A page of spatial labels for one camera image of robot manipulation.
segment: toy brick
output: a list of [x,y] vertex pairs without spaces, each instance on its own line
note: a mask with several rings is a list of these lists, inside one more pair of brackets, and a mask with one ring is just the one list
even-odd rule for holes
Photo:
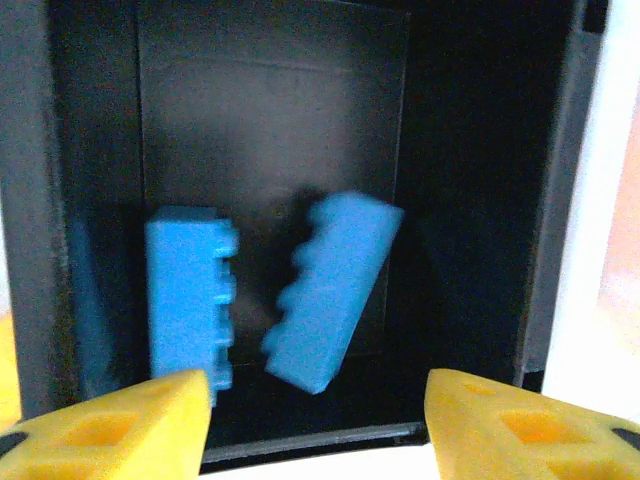
[[238,236],[212,208],[163,207],[146,226],[152,377],[203,369],[212,402],[231,387],[228,305],[235,280],[225,257]]
[[293,263],[299,279],[278,298],[282,322],[263,341],[266,370],[317,394],[337,374],[391,248],[402,210],[356,192],[314,205],[314,238]]

